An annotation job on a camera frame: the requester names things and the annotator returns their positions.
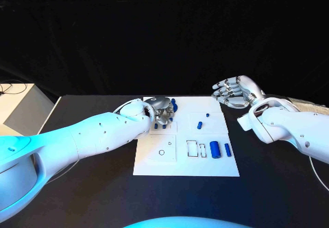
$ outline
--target small blue cylinder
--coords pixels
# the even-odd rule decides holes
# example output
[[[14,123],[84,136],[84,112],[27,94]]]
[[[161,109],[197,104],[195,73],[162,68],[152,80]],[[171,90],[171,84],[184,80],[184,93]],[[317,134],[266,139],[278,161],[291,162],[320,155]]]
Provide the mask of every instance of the small blue cylinder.
[[[203,127],[203,122],[200,122],[200,124],[198,124],[198,129],[201,129],[201,127]]]
[[[232,157],[232,150],[230,150],[230,145],[229,145],[229,143],[226,143],[226,150],[227,150],[227,155],[229,155],[229,157]]]
[[[219,141],[211,142],[211,156],[213,156],[213,158],[221,157]]]

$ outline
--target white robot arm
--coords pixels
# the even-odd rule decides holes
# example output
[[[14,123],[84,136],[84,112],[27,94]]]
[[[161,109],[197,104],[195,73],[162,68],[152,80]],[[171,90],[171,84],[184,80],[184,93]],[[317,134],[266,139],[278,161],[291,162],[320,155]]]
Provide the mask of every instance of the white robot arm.
[[[329,116],[301,112],[286,99],[268,97],[256,82],[239,76],[219,82],[213,97],[233,108],[246,108],[249,113],[239,118],[246,131],[255,130],[265,143],[289,141],[299,151],[329,163]]]
[[[172,116],[169,98],[136,99],[115,113],[96,115],[53,132],[0,137],[0,222],[25,208],[63,168],[146,136],[152,122],[168,124]]]

